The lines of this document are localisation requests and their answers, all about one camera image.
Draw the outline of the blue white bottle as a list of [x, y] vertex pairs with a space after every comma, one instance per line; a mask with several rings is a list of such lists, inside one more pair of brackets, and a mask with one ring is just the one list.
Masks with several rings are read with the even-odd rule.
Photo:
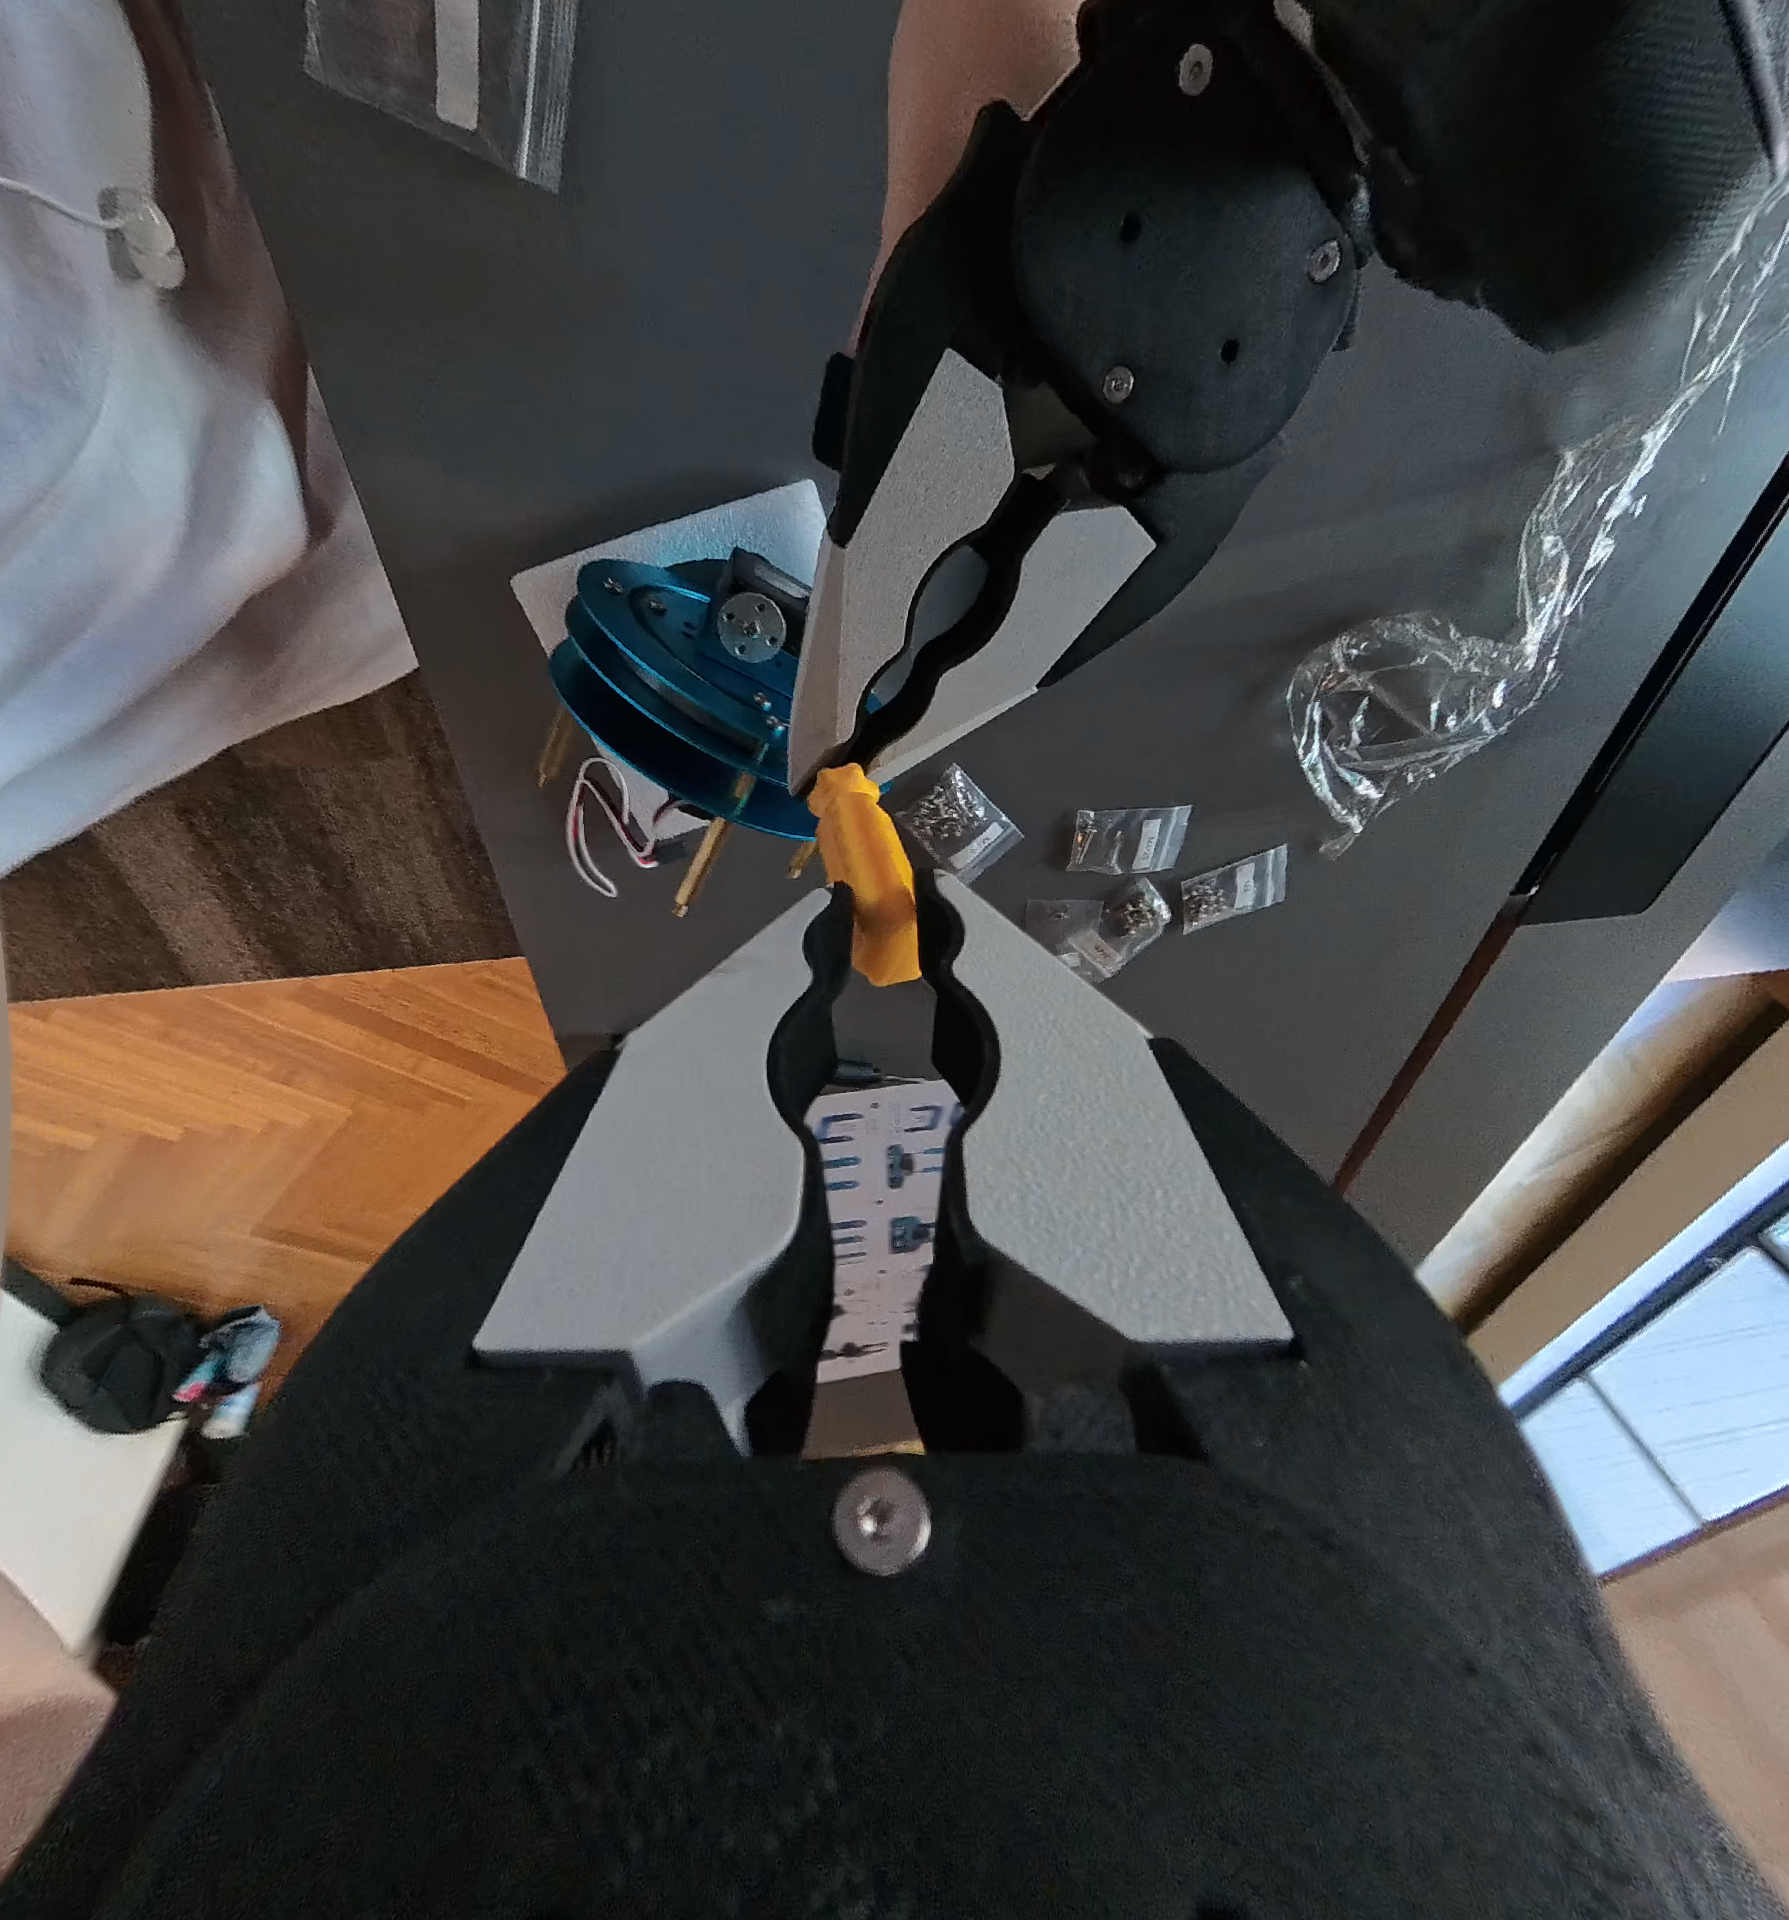
[[232, 1307], [199, 1336], [171, 1405], [204, 1442], [233, 1442], [251, 1421], [261, 1377], [281, 1342], [281, 1324], [260, 1306]]

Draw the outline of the clear bag of hex nuts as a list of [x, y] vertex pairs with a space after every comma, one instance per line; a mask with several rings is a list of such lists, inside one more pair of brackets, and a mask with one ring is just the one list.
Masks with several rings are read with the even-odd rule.
[[1291, 850], [1276, 843], [1249, 852], [1179, 882], [1179, 927], [1206, 931], [1287, 900]]

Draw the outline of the empty clear zip bag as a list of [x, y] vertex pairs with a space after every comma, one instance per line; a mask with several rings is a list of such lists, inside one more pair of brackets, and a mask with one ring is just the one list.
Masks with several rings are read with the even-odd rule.
[[312, 81], [561, 189], [576, 1], [305, 1], [301, 25]]

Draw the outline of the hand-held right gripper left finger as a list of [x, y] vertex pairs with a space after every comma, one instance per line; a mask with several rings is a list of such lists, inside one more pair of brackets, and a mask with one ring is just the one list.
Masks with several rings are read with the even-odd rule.
[[812, 889], [617, 1046], [475, 1355], [697, 1385], [739, 1451], [800, 1448], [832, 1314], [808, 1113], [852, 937], [849, 889]]

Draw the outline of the blue round servo base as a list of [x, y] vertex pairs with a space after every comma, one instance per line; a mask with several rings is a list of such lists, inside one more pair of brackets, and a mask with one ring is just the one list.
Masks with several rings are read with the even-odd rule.
[[603, 555], [579, 567], [549, 666], [594, 746], [575, 778], [571, 848], [585, 842], [596, 768], [610, 769], [617, 831], [638, 866], [702, 831], [675, 892], [682, 917], [732, 830], [815, 850], [815, 817], [788, 786], [793, 690], [811, 586], [757, 550], [671, 566]]

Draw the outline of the clear bag of long screws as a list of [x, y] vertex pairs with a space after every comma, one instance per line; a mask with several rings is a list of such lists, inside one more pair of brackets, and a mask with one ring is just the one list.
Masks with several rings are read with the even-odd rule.
[[1065, 868], [1135, 878], [1172, 871], [1192, 827], [1192, 803], [1076, 807]]

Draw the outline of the dark grey desk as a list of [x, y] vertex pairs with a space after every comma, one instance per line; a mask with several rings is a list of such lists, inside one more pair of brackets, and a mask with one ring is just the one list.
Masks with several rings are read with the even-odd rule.
[[[741, 831], [700, 903], [601, 900], [537, 788], [554, 711], [510, 579], [815, 476], [826, 355], [881, 224], [895, 3], [580, 3], [564, 189], [506, 177], [305, 78], [300, 3], [186, 3], [233, 165], [571, 1058], [650, 1017], [781, 911]], [[980, 883], [1065, 893], [1079, 803], [1195, 803], [1190, 861], [1291, 848], [1282, 905], [1167, 937], [1112, 984], [1330, 1175], [1789, 451], [1789, 332], [1649, 474], [1549, 695], [1339, 859], [1291, 746], [1295, 666], [1346, 628], [1513, 621], [1561, 443], [1645, 410], [1686, 321], [1544, 355], [1370, 276], [1236, 530], [1192, 587], [953, 757], [1024, 843]]]

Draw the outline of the yellow handled screwdriver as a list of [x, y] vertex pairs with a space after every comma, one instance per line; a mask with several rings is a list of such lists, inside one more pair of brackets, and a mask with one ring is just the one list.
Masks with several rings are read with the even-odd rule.
[[826, 882], [852, 896], [852, 963], [874, 987], [921, 977], [915, 875], [881, 783], [858, 763], [820, 769], [808, 796]]

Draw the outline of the crumpled clear plastic wrap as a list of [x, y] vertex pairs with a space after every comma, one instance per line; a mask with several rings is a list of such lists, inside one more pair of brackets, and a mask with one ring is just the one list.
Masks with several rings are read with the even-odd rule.
[[[1789, 3], [1772, 3], [1772, 75], [1789, 134]], [[1607, 598], [1632, 528], [1671, 495], [1660, 476], [1691, 420], [1720, 433], [1744, 368], [1789, 332], [1789, 159], [1703, 256], [1672, 384], [1565, 445], [1517, 547], [1502, 636], [1433, 612], [1364, 620], [1321, 644], [1288, 686], [1291, 741], [1346, 852], [1390, 803], [1483, 752], [1537, 707]]]

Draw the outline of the printed instruction sheet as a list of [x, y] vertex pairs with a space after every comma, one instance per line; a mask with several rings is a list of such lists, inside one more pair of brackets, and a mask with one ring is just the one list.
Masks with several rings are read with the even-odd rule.
[[811, 1104], [832, 1241], [820, 1384], [900, 1366], [935, 1258], [947, 1147], [958, 1117], [960, 1104], [940, 1077], [847, 1085]]

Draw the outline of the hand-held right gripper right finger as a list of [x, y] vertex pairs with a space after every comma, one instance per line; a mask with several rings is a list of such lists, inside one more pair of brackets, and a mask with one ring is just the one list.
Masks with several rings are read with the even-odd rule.
[[1201, 1453], [1168, 1359], [1291, 1355], [1291, 1322], [1151, 1034], [953, 875], [917, 887], [954, 1091], [902, 1348], [930, 1453]]

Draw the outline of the clear bag of few screws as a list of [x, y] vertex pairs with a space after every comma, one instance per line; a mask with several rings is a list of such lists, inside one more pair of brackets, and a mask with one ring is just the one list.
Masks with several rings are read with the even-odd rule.
[[1105, 900], [1029, 900], [1024, 929], [1068, 970], [1101, 984], [1119, 976], [1140, 952], [1123, 954], [1099, 927]]

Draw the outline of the white foam block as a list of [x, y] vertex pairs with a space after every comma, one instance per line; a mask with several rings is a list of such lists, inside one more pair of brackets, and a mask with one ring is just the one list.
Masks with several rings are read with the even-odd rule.
[[[546, 560], [516, 574], [510, 587], [546, 656], [550, 675], [549, 659], [564, 636], [567, 602], [582, 563], [623, 558], [671, 566], [709, 558], [722, 560], [732, 547], [747, 547], [811, 586], [820, 531], [823, 512], [815, 486], [795, 482]], [[550, 683], [562, 706], [553, 675]], [[571, 724], [575, 732], [586, 735], [572, 720]]]

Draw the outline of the clear bag of short screws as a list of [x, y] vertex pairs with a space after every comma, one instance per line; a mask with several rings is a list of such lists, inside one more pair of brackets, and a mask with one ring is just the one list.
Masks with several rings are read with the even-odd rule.
[[898, 806], [895, 820], [932, 868], [966, 885], [992, 871], [1024, 839], [958, 762], [949, 762], [922, 792]]

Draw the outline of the black backpack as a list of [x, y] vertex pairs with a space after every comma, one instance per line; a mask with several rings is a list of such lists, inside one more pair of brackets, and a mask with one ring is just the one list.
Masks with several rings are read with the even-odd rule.
[[178, 1392], [204, 1342], [193, 1312], [109, 1281], [53, 1281], [12, 1258], [0, 1292], [43, 1322], [34, 1380], [80, 1425], [137, 1434], [181, 1416]]

